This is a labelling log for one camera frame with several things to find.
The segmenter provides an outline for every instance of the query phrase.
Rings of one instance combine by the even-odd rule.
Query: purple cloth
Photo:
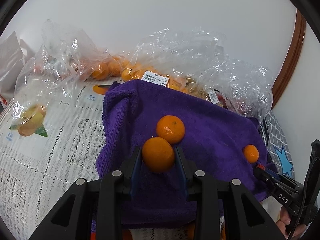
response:
[[[156,124],[164,115],[175,115],[184,122],[186,134],[177,145],[199,169],[219,180],[240,179],[258,201],[267,197],[265,185],[253,176],[255,165],[242,153],[253,144],[260,153],[258,161],[267,162],[256,119],[141,80],[114,83],[105,95],[102,120],[107,144],[97,159],[99,176],[118,169],[134,146],[143,146],[156,136]],[[129,228],[174,228],[196,217],[196,203],[184,199],[175,168],[157,174],[144,164],[134,199],[124,202],[121,209],[122,224]]]

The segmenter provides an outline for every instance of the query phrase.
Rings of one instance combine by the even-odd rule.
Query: white sticker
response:
[[[214,90],[209,91],[208,95],[210,97],[211,103],[213,104],[219,103],[218,96]]]
[[[161,86],[165,87],[167,85],[168,81],[169,81],[169,78],[160,76],[158,74],[155,74],[155,73],[147,70],[144,73],[144,75],[141,78],[141,80],[144,80],[144,81],[147,81],[147,82],[151,82],[153,84],[157,84],[157,85],[161,85]]]

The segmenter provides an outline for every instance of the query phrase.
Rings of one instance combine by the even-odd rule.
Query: brown wooden trim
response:
[[[292,35],[292,41],[283,62],[281,71],[277,76],[275,83],[273,84],[273,103],[272,108],[276,105],[285,88],[287,87],[290,78],[296,68],[298,59],[300,57],[304,33],[306,31],[306,20],[302,14],[297,10],[296,23],[294,26],[294,32]]]

